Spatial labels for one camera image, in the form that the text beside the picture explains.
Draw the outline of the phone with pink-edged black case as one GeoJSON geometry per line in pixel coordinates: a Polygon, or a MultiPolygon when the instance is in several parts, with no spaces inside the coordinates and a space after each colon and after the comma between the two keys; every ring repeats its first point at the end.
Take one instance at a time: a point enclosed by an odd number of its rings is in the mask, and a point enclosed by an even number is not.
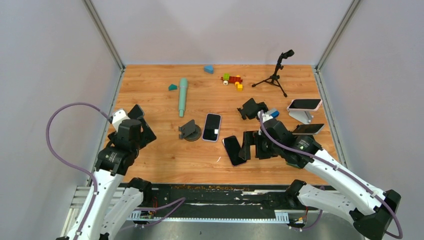
{"type": "Polygon", "coordinates": [[[233,167],[243,165],[247,162],[247,160],[239,156],[241,145],[235,135],[225,137],[222,143],[233,167]]]}

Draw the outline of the phone with lavender case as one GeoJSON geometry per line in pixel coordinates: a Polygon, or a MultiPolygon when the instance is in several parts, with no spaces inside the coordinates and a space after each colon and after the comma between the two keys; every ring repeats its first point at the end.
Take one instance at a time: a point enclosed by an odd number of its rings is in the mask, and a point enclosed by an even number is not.
{"type": "Polygon", "coordinates": [[[205,118],[202,140],[207,142],[217,142],[220,133],[222,116],[216,113],[208,113],[205,118]]]}

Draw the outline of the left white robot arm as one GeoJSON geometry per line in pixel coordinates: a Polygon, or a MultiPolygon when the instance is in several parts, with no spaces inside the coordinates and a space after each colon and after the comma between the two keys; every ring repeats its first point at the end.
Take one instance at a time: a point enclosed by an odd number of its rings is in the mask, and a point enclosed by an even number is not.
{"type": "Polygon", "coordinates": [[[112,116],[115,132],[97,156],[95,179],[75,223],[63,237],[65,240],[113,240],[127,217],[136,207],[153,201],[152,183],[134,177],[118,202],[109,208],[112,198],[139,151],[156,140],[143,115],[126,114],[123,110],[112,116]]]}

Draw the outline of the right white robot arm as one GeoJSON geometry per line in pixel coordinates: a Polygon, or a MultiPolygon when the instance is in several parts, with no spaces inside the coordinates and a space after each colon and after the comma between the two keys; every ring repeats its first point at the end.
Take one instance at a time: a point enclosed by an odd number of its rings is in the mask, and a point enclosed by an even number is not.
{"type": "Polygon", "coordinates": [[[239,156],[251,158],[255,146],[258,159],[283,158],[292,167],[306,170],[325,180],[337,194],[295,179],[285,191],[292,209],[312,207],[338,216],[369,240],[385,235],[401,240],[404,233],[396,211],[401,195],[393,189],[382,190],[361,179],[340,164],[312,135],[295,134],[275,119],[262,119],[259,130],[245,131],[239,156]]]}

